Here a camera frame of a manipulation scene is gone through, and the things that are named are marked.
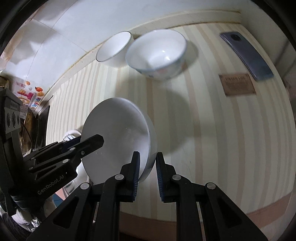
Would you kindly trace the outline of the left white gloved hand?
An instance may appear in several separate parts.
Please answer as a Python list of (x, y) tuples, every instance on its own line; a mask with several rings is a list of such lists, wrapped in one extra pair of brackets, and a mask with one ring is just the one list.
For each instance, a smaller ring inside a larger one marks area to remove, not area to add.
[[(81, 136), (81, 132), (70, 130), (65, 133), (64, 137), (66, 135)], [(54, 193), (64, 188), (67, 197), (73, 192), (74, 188), (88, 180), (81, 160), (78, 166), (75, 166), (71, 161), (64, 160), (62, 163), (37, 171), (37, 197), (47, 197), (43, 202), (41, 217), (37, 217), (29, 211), (18, 209), (16, 214), (12, 216), (12, 220), (29, 232), (35, 231), (41, 222), (56, 209), (56, 204), (53, 201)]]

